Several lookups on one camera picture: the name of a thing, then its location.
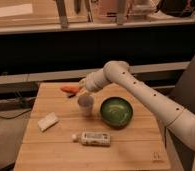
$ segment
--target small cup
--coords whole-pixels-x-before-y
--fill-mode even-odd
[[[82,111],[83,116],[91,116],[94,99],[88,94],[80,95],[78,98],[78,105]]]

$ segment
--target bowl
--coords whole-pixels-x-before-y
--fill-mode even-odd
[[[123,128],[131,121],[133,108],[121,97],[110,97],[101,104],[100,114],[107,125]]]

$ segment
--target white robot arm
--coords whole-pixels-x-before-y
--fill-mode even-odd
[[[110,61],[103,69],[84,79],[85,88],[97,92],[110,83],[126,88],[146,106],[185,145],[195,150],[195,115],[189,110],[138,81],[129,73],[129,65],[123,61]]]

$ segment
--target wooden table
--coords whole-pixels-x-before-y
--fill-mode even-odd
[[[41,84],[15,171],[169,169],[155,117],[125,89],[112,84],[92,94],[95,99],[93,115],[85,118],[78,108],[78,97],[67,98],[59,89],[62,84],[68,83]],[[122,130],[110,128],[99,117],[101,103],[112,96],[126,99],[134,109],[131,123]],[[60,121],[42,133],[37,122],[50,112],[55,112]],[[109,132],[111,147],[73,143],[71,135],[82,131]]]

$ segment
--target carrot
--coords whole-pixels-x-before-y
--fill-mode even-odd
[[[66,93],[72,93],[72,94],[77,94],[82,87],[80,86],[74,86],[74,85],[64,85],[60,87],[60,90]]]

